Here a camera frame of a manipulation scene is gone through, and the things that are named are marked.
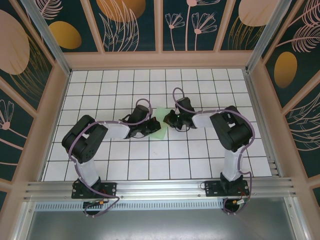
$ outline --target purple cable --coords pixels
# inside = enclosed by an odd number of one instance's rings
[[[100,211],[98,212],[97,214],[95,215],[89,215],[87,213],[87,209],[91,206],[91,205],[88,205],[85,209],[84,209],[84,213],[86,214],[87,217],[91,217],[91,218],[94,218],[94,217],[99,217],[101,216],[102,214],[106,213],[110,208],[112,208],[119,200],[120,200],[120,197],[118,196],[113,196],[113,195],[109,195],[109,194],[105,194],[105,193],[102,193],[102,192],[99,192],[95,189],[93,189],[91,186],[89,186],[89,184],[86,183],[86,181],[82,178],[81,176],[81,173],[78,169],[78,166],[77,166],[77,160],[75,158],[72,157],[72,150],[74,149],[76,143],[78,142],[78,140],[82,137],[82,135],[88,130],[90,129],[92,126],[94,125],[97,125],[97,124],[123,124],[123,125],[127,125],[127,126],[135,126],[135,125],[139,125],[139,124],[142,124],[144,121],[148,120],[148,118],[152,115],[153,113],[153,110],[152,110],[152,106],[151,106],[151,103],[149,100],[145,99],[145,98],[141,98],[139,99],[136,103],[135,103],[135,106],[138,105],[138,102],[140,101],[146,101],[149,105],[149,113],[146,115],[146,117],[139,121],[139,122],[135,122],[135,123],[127,123],[127,122],[122,122],[122,121],[95,121],[91,124],[89,124],[85,129],[82,130],[82,132],[80,132],[80,134],[75,138],[75,140],[73,141],[73,143],[71,144],[71,147],[69,149],[69,152],[68,152],[68,156],[69,156],[69,159],[73,161],[74,163],[74,168],[75,168],[75,171],[77,173],[77,175],[79,176],[79,180],[81,180],[81,182],[83,182],[83,184],[88,188],[90,189],[92,192],[94,192],[95,194],[99,194],[103,197],[107,197],[107,198],[110,198],[110,199],[116,199],[116,201],[114,203],[112,203],[109,207],[107,207],[105,210],[103,211]]]
[[[239,172],[240,174],[242,174],[242,175],[247,175],[247,174],[249,174],[249,178],[250,178],[250,190],[249,190],[248,199],[250,199],[250,197],[251,197],[251,192],[252,192],[252,173],[251,173],[250,171],[248,171],[248,172],[242,172],[241,169],[240,169],[240,163],[241,163],[241,157],[242,157],[244,151],[245,151],[248,147],[250,147],[250,145],[251,145],[251,144],[254,142],[254,140],[255,140],[256,134],[255,134],[254,126],[252,126],[251,122],[250,122],[246,117],[244,117],[243,115],[241,115],[240,113],[238,113],[238,112],[236,112],[236,111],[228,110],[228,109],[217,109],[217,110],[208,110],[208,111],[190,111],[190,110],[184,108],[183,106],[181,106],[181,105],[178,103],[178,101],[176,100],[176,97],[175,97],[176,90],[180,90],[180,91],[182,92],[183,97],[185,96],[184,91],[183,91],[180,87],[176,87],[175,89],[173,89],[172,96],[173,96],[173,100],[174,100],[175,105],[177,105],[179,108],[181,108],[182,110],[184,110],[184,111],[186,111],[186,112],[188,112],[188,113],[191,113],[191,114],[201,114],[201,113],[203,113],[203,114],[208,114],[208,113],[220,113],[220,112],[231,113],[231,114],[234,114],[234,115],[242,118],[243,120],[245,120],[246,123],[250,126],[251,131],[252,131],[252,139],[251,139],[251,140],[249,141],[249,143],[248,143],[246,146],[244,146],[244,148],[240,151],[239,157],[238,157],[238,161],[237,161],[237,169],[238,169],[238,172]],[[228,215],[229,215],[230,213],[236,215],[235,212],[232,212],[232,211],[226,209],[225,205],[226,205],[226,201],[227,201],[227,200],[228,200],[228,198],[225,198],[225,199],[223,200],[223,205],[222,205],[222,207],[223,207],[223,208],[222,208],[223,212],[225,212],[225,213],[228,214]],[[246,203],[243,205],[243,207],[242,207],[239,211],[237,211],[237,213],[242,212],[242,211],[246,208],[247,203],[248,203],[248,202],[246,202]]]

